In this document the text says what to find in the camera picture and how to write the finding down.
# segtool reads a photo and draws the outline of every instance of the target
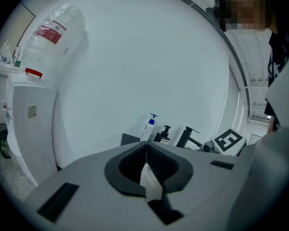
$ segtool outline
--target small bottle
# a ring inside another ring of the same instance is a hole
[[[168,125],[165,125],[165,131],[162,131],[161,133],[157,133],[155,136],[154,141],[161,142],[163,144],[169,144],[170,139],[168,138],[168,130],[171,128]]]
[[[21,63],[21,56],[22,56],[22,51],[20,46],[18,45],[16,47],[15,53],[14,53],[14,57],[12,59],[12,64],[14,67],[20,67],[20,63]]]
[[[157,115],[155,115],[155,114],[151,114],[151,115],[152,115],[152,117],[149,120],[149,122],[146,124],[144,132],[143,132],[142,136],[140,137],[140,141],[148,141],[148,139],[152,133],[152,130],[154,128],[154,123],[155,123],[154,118],[157,117]]]

